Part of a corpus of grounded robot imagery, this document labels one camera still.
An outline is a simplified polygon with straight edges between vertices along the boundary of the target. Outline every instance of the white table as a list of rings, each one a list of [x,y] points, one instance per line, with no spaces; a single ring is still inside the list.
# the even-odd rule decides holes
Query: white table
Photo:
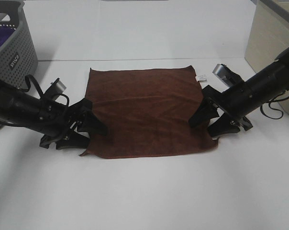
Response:
[[[247,0],[26,1],[40,60],[242,58]]]
[[[248,79],[243,58],[41,62],[43,89],[60,77],[71,103],[85,93],[89,68],[148,69],[193,65],[211,74],[225,63]],[[79,149],[38,147],[39,133],[0,130],[0,230],[289,229],[289,116],[259,110],[254,128],[227,135],[216,150],[175,157],[104,160]]]

